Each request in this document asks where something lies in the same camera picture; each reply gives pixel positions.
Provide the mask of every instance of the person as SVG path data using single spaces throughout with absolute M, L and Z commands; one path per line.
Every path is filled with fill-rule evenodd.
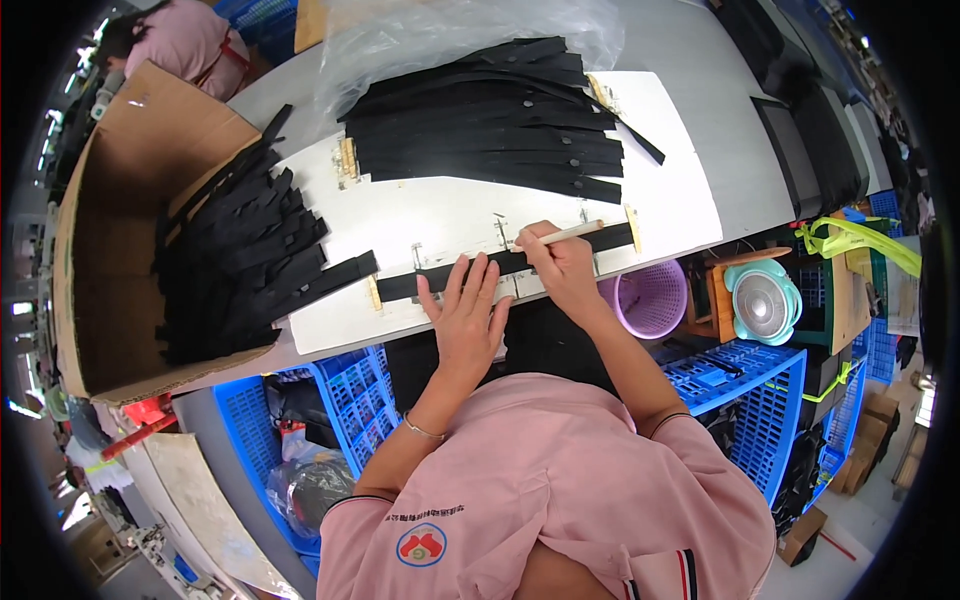
M 226 102 L 250 74 L 250 54 L 229 22 L 200 0 L 162 0 L 111 19 L 94 61 L 129 77 L 144 60 Z
M 516 243 L 620 399 L 543 372 L 474 390 L 513 300 L 493 302 L 498 266 L 481 253 L 468 269 L 461 256 L 442 305 L 418 276 L 439 366 L 353 495 L 325 515 L 318 599 L 758 592 L 776 545 L 763 495 L 600 297 L 590 244 L 539 241 L 557 230 L 536 223 Z

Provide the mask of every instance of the black strap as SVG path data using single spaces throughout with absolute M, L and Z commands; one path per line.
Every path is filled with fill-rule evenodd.
M 588 233 L 582 236 L 593 246 L 594 252 L 602 252 L 620 246 L 629 246 L 634 243 L 634 236 L 630 230 L 630 224 L 621 223 L 611 225 Z M 527 264 L 526 254 L 523 252 L 496 252 L 489 255 L 490 260 L 495 260 L 500 266 L 501 275 L 510 275 L 521 271 L 529 271 L 532 267 Z M 379 279 L 376 282 L 376 289 L 380 300 L 389 302 L 392 300 L 402 300 L 412 298 L 417 295 L 417 275 L 426 276 L 430 284 L 431 292 L 442 292 L 446 288 L 446 281 L 450 277 L 453 265 L 444 265 L 433 269 L 414 271 L 400 276 L 387 277 Z

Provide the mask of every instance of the pink polo shirt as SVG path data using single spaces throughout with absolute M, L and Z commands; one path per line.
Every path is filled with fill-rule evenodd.
M 237 92 L 245 68 L 230 56 L 221 56 L 220 44 L 229 30 L 230 48 L 246 60 L 247 45 L 229 22 L 200 0 L 173 0 L 143 20 L 151 29 L 134 45 L 124 75 L 129 77 L 144 60 L 190 83 L 213 64 L 200 89 L 223 102 Z
M 509 600 L 537 540 L 628 600 L 751 598 L 773 560 L 763 495 L 690 417 L 648 440 L 607 392 L 526 373 L 449 433 L 396 502 L 330 509 L 318 600 Z

